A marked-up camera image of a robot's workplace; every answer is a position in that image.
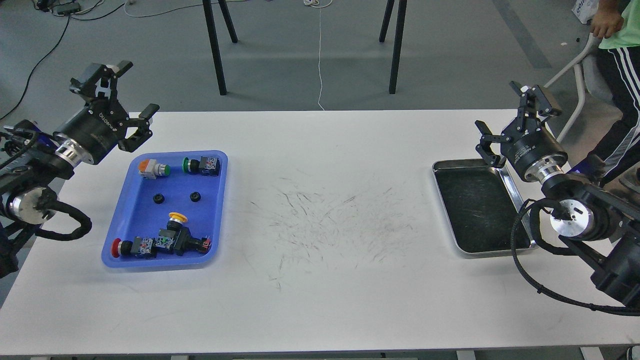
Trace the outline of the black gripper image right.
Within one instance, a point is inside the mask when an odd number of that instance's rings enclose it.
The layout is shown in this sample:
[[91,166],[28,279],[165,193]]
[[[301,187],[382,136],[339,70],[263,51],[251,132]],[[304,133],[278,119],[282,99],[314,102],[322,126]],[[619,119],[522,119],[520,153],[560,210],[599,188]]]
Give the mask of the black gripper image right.
[[[550,89],[540,85],[523,85],[514,80],[510,88],[519,96],[517,115],[500,134],[494,134],[481,120],[474,121],[480,132],[475,150],[487,166],[503,168],[511,164],[523,182],[544,182],[541,168],[551,162],[558,169],[568,162],[569,155],[546,129],[546,121],[562,114],[562,107]],[[501,154],[494,153],[492,144],[501,144]]]

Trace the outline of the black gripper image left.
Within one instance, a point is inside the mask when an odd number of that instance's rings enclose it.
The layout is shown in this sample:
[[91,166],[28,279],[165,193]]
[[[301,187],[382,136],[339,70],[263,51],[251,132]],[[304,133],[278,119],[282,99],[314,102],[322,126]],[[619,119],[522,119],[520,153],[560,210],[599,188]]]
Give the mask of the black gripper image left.
[[96,166],[117,143],[120,150],[132,153],[153,136],[150,127],[160,105],[149,104],[131,118],[118,100],[118,79],[132,67],[130,60],[91,63],[78,79],[71,78],[69,91],[86,105],[55,130],[61,142],[55,150],[58,158],[71,166]]

